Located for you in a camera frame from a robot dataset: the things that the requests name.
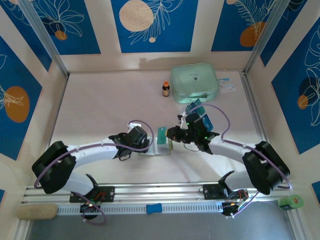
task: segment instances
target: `small brown bottle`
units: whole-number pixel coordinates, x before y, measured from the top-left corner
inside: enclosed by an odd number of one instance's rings
[[[169,82],[165,81],[162,86],[162,95],[168,97],[170,95],[170,86]]]

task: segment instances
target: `beige sponge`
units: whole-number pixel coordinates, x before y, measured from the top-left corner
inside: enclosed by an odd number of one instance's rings
[[[16,216],[20,220],[47,220],[53,219],[58,214],[58,206],[55,204],[30,204],[22,205]]]

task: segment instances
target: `green tape roll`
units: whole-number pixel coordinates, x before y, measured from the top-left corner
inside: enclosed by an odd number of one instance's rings
[[[303,198],[299,195],[291,195],[278,200],[278,206],[282,210],[298,209],[305,204]]]

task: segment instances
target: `metal corner post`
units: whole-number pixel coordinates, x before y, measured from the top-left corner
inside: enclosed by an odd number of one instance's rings
[[[60,54],[52,41],[49,33],[47,32],[45,26],[43,25],[40,17],[38,16],[35,8],[32,5],[32,2],[29,0],[17,0],[19,7],[30,23],[33,31],[39,38],[43,47],[51,57],[52,61],[57,65],[60,72],[65,76],[66,79],[69,78],[69,72],[67,71],[66,66],[64,65],[62,59],[60,58]]]
[[[252,66],[266,47],[272,33],[274,32],[289,3],[290,0],[278,0],[275,4],[274,9],[272,10],[270,17],[266,21],[265,27],[263,28],[255,46],[253,47],[251,56],[243,70],[245,76],[250,72]]]

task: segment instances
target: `gray floor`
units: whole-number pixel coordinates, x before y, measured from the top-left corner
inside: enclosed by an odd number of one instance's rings
[[[285,211],[253,202],[235,219],[220,213],[108,215],[105,226],[80,216],[34,221],[27,240],[292,240]]]

